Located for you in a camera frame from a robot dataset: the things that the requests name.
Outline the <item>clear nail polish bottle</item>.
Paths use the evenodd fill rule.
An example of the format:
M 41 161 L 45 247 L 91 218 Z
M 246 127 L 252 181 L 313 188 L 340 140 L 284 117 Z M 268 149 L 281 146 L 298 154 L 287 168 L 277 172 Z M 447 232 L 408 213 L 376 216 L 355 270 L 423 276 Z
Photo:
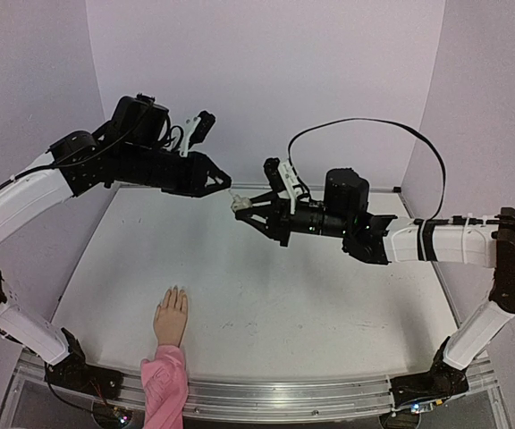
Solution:
M 237 213 L 241 210 L 246 210 L 253 207 L 253 203 L 248 197 L 242 197 L 238 194 L 232 195 L 231 210 Z

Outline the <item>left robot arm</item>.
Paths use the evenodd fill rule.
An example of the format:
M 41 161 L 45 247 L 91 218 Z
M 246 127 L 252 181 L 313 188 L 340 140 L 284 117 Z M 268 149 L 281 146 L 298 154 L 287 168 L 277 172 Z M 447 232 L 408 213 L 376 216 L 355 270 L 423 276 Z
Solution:
M 175 124 L 153 97 L 122 97 L 111 118 L 95 130 L 58 139 L 0 184 L 0 247 L 98 186 L 138 185 L 186 198 L 228 189 L 231 177 L 197 150 L 214 125 L 215 116 L 205 110 Z M 23 305 L 1 269 L 0 336 L 40 358 L 51 387 L 102 400 L 114 400 L 122 391 L 122 373 L 89 363 L 77 337 Z

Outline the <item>white nail polish cap brush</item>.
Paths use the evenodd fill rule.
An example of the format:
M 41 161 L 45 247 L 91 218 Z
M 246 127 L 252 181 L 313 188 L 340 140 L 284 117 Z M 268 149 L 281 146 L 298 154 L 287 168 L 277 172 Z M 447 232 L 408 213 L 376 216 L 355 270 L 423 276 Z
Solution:
M 230 194 L 230 196 L 232 197 L 232 199 L 235 201 L 237 199 L 239 199 L 239 195 L 236 194 L 232 189 L 228 189 L 228 193 Z

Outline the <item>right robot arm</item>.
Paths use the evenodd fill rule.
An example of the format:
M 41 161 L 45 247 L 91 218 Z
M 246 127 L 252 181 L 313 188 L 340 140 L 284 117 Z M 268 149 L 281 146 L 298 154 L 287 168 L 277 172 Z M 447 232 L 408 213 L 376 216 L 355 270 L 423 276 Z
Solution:
M 267 166 L 265 172 L 270 191 L 234 196 L 232 211 L 236 220 L 283 247 L 296 232 L 338 238 L 345 254 L 365 264 L 445 262 L 493 270 L 487 297 L 442 343 L 431 367 L 390 381 L 393 410 L 413 414 L 467 392 L 469 365 L 515 317 L 515 209 L 432 220 L 370 214 L 369 184 L 351 168 L 326 174 L 320 201 L 306 199 L 289 164 Z

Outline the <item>mannequin hand with nails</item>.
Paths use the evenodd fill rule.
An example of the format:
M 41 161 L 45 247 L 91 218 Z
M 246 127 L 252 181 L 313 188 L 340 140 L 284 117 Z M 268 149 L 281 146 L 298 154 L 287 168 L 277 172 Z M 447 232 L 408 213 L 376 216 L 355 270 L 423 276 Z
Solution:
M 179 347 L 188 321 L 188 296 L 177 286 L 166 291 L 157 305 L 153 329 L 158 346 Z

